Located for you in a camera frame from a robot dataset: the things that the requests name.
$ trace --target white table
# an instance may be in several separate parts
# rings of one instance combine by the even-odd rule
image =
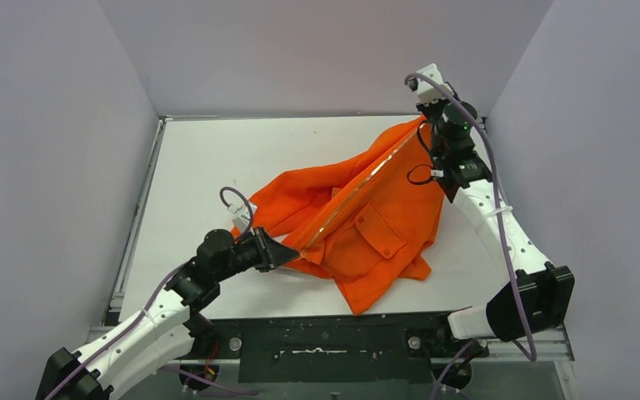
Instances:
[[[140,309],[163,276],[194,255],[209,230],[232,226],[231,214],[219,201],[220,187],[234,186],[251,196],[283,171],[350,158],[366,150],[386,128],[414,118],[168,121],[120,318]],[[483,156],[479,136],[474,130],[472,135]],[[467,219],[448,201],[436,243],[423,257],[432,267],[428,279],[398,279],[367,313],[434,312],[484,304],[504,284]],[[215,319],[280,318],[343,315],[350,310],[334,281],[281,268],[247,271],[224,281],[222,294],[202,313]]]

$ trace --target purple cable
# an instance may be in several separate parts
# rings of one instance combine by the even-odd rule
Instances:
[[[448,370],[450,370],[450,367],[455,365],[455,362],[458,360],[458,358],[460,358],[460,356],[462,356],[463,353],[465,353],[475,342],[476,342],[475,339],[470,339],[469,342],[465,343],[465,345],[462,346],[460,351],[457,352],[455,356],[452,357],[450,362],[447,363],[447,366],[442,370],[442,372],[440,372],[440,376],[437,377],[435,384],[432,385],[431,400],[433,400],[435,398],[436,393],[438,393],[438,388],[440,388],[440,384],[443,383],[443,379],[445,378],[445,375],[448,374]],[[449,387],[448,385],[445,385],[445,387],[451,388],[452,390],[457,391],[455,387]]]
[[[231,187],[231,186],[225,186],[225,187],[219,189],[219,199],[222,200],[222,204],[224,204],[224,207],[226,207],[226,208],[229,208],[229,206],[231,204],[227,201],[227,199],[224,198],[224,193],[225,192],[232,192],[232,193],[236,194],[237,196],[239,196],[239,198],[242,199],[242,202],[244,203],[244,206],[246,206],[247,210],[249,211],[249,224],[247,225],[247,227],[244,228],[243,231],[241,231],[239,233],[238,238],[240,238],[240,237],[246,235],[253,228],[253,208],[252,208],[252,204],[237,189],[235,189],[234,187]]]
[[[236,389],[234,387],[227,387],[224,385],[221,385],[219,383],[216,383],[214,381],[210,381],[205,379],[204,377],[199,377],[198,375],[195,375],[192,372],[188,372],[185,371],[179,367],[174,367],[172,365],[164,365],[161,367],[162,371],[168,371],[170,373],[179,373],[185,377],[188,377],[190,379],[194,379],[200,383],[204,383],[206,385],[212,386],[214,388],[217,389],[222,389],[222,390],[226,390],[227,393],[205,393],[205,392],[197,392],[198,395],[200,396],[209,396],[209,397],[213,397],[213,396],[221,396],[221,397],[231,397],[231,396],[257,396],[258,395],[258,390],[244,390],[244,389]]]
[[[431,78],[426,77],[422,73],[412,72],[409,73],[403,80],[403,84],[408,85],[408,81],[411,78],[421,79],[425,83],[428,83],[436,90],[438,90],[455,108],[470,122],[470,124],[477,129],[477,133],[484,142],[484,148],[487,150],[487,157],[489,158],[489,167],[492,170],[492,187],[494,191],[494,208],[499,209],[502,206],[502,200],[499,197],[499,181],[497,175],[497,163],[494,160],[494,151],[492,150],[492,144],[489,143],[487,133],[479,126],[477,120],[468,112],[467,109],[452,95],[450,92]],[[504,232],[504,218],[501,212],[497,212],[497,225],[499,228],[499,241],[502,243],[502,253],[504,255],[504,261],[507,263],[507,271],[509,272],[509,283],[512,286],[512,292],[514,293],[514,302],[517,304],[517,311],[521,324],[523,325],[523,331],[526,333],[526,340],[528,341],[528,348],[531,350],[529,353],[521,343],[516,340],[513,343],[522,351],[522,353],[528,358],[529,361],[536,361],[536,343],[533,341],[533,334],[531,333],[531,327],[528,325],[528,319],[526,318],[526,311],[523,309],[523,302],[521,295],[518,291],[517,275],[514,272],[514,265],[512,263],[512,257],[509,255],[509,246],[507,244],[507,234]]]
[[[177,267],[175,269],[173,269],[168,275],[166,275],[166,277],[158,284],[158,286],[156,287],[156,290],[153,291],[153,294],[151,295],[151,297],[148,299],[148,302],[146,302],[146,305],[143,307],[143,310],[148,311],[148,309],[153,305],[153,302],[156,300],[156,297],[158,296],[158,294],[161,292],[161,290],[163,290],[163,287],[165,286],[165,284],[168,282],[168,280],[170,280],[170,278],[173,277],[173,275],[175,275],[175,273],[177,273],[178,271],[180,271],[180,268],[182,268],[183,266],[181,265],[180,267]],[[87,365],[89,365],[89,363],[91,363],[92,361],[94,361],[97,357],[99,357],[100,355],[102,355],[102,353],[106,352],[111,346],[113,346],[116,342],[118,342],[119,340],[121,340],[121,338],[123,338],[124,336],[126,336],[128,333],[130,333],[135,327],[136,325],[138,325],[138,323],[141,322],[141,320],[143,320],[143,317],[146,315],[146,313],[144,311],[141,311],[138,316],[133,320],[133,322],[131,322],[131,324],[129,324],[129,326],[127,326],[124,330],[122,330],[117,336],[115,336],[111,342],[105,344],[104,346],[102,346],[102,348],[100,348],[99,350],[97,350],[96,352],[94,352],[91,356],[89,356],[89,358],[87,358],[86,360],[84,360],[83,363],[81,363],[79,365],[79,367],[75,368],[74,371],[70,372],[69,375],[67,375],[62,382],[60,382],[53,390],[52,392],[50,392],[50,394],[48,394],[44,400],[53,400],[53,398],[55,398],[55,396],[58,395],[58,393],[60,393],[61,390],[63,390],[63,388],[65,386],[67,386],[68,383],[70,383],[70,381],[73,380],[73,378],[80,373],[80,371],[82,371]]]

